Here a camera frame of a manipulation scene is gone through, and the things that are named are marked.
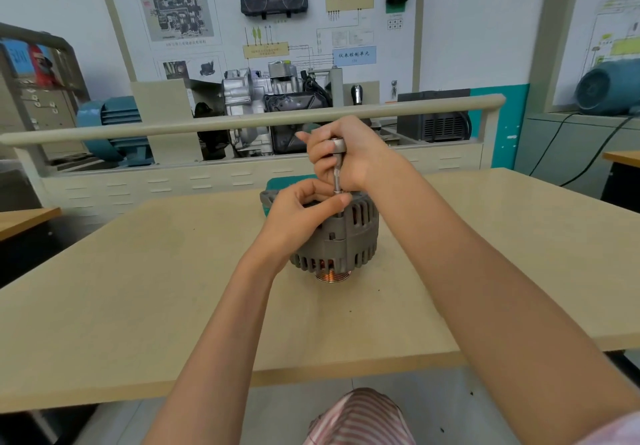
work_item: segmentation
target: gray cabinet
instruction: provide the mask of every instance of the gray cabinet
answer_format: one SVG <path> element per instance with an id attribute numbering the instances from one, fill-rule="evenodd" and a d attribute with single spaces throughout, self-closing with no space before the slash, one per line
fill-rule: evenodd
<path id="1" fill-rule="evenodd" d="M 561 126 L 567 115 L 540 114 L 524 119 L 514 170 L 529 175 L 560 128 L 532 176 L 556 185 L 567 182 L 588 165 L 602 142 L 625 119 L 574 115 Z M 616 150 L 640 150 L 639 119 L 628 122 L 604 148 Z M 599 199 L 610 168 L 611 162 L 604 160 L 601 152 L 591 168 L 566 188 Z"/>

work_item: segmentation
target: person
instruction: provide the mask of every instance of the person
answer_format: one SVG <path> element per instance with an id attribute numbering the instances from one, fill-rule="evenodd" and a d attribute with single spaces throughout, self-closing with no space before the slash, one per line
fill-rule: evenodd
<path id="1" fill-rule="evenodd" d="M 237 444 L 269 290 L 289 256 L 348 193 L 332 196 L 331 137 L 344 138 L 345 191 L 366 191 L 516 436 L 533 444 L 640 443 L 640 394 L 584 331 L 469 227 L 412 164 L 348 116 L 298 133 L 317 179 L 276 198 L 146 436 L 146 445 Z M 318 205 L 303 205 L 317 199 Z M 413 443 L 373 390 L 343 397 L 307 442 Z"/>

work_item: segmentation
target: person's right hand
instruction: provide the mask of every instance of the person's right hand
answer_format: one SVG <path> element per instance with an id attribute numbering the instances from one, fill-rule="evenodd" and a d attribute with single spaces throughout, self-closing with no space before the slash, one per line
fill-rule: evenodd
<path id="1" fill-rule="evenodd" d="M 368 191 L 376 166 L 389 150 L 371 128 L 353 115 L 316 128 L 311 134 L 298 132 L 296 136 L 307 144 L 307 153 L 318 179 L 330 184 L 333 184 L 333 167 L 337 159 L 332 155 L 335 144 L 329 139 L 344 139 L 347 153 L 340 169 L 340 186 L 345 191 Z"/>

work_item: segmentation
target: floor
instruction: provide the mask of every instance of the floor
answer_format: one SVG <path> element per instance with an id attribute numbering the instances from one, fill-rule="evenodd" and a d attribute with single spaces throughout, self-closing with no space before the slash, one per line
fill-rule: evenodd
<path id="1" fill-rule="evenodd" d="M 242 445 L 300 445 L 309 422 L 354 387 L 393 399 L 419 444 L 518 443 L 473 372 L 455 368 L 253 388 Z M 101 405 L 75 445 L 139 445 L 163 401 Z"/>

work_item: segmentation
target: teal wall panel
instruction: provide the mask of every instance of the teal wall panel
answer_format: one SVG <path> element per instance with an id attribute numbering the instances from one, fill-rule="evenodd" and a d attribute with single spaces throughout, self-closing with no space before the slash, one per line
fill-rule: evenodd
<path id="1" fill-rule="evenodd" d="M 471 96 L 494 93 L 502 93 L 507 98 L 507 101 L 500 110 L 492 167 L 513 169 L 529 85 L 490 86 L 471 89 Z M 473 128 L 472 136 L 477 137 L 480 128 L 480 110 L 469 112 L 469 117 Z"/>

